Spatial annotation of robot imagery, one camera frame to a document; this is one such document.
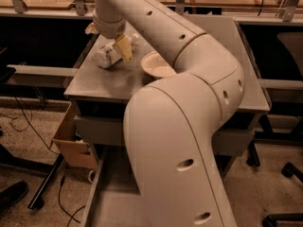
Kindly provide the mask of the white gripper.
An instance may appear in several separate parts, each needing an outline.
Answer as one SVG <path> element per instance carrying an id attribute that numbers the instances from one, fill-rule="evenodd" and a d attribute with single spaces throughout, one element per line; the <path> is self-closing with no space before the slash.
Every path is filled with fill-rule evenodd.
<path id="1" fill-rule="evenodd" d="M 115 39 L 116 51 L 126 63 L 133 59 L 132 44 L 123 34 L 126 21 L 115 9 L 94 9 L 93 23 L 85 29 L 86 34 L 100 33 L 106 39 Z"/>

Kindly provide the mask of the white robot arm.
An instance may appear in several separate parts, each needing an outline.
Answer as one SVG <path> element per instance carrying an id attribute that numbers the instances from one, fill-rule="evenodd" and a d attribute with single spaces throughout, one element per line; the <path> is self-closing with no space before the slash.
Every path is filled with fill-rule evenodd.
<path id="1" fill-rule="evenodd" d="M 124 114 L 126 149 L 151 227 L 237 227 L 212 136 L 241 104 L 239 61 L 155 0 L 95 0 L 94 25 L 116 41 L 131 25 L 177 71 L 136 92 Z"/>

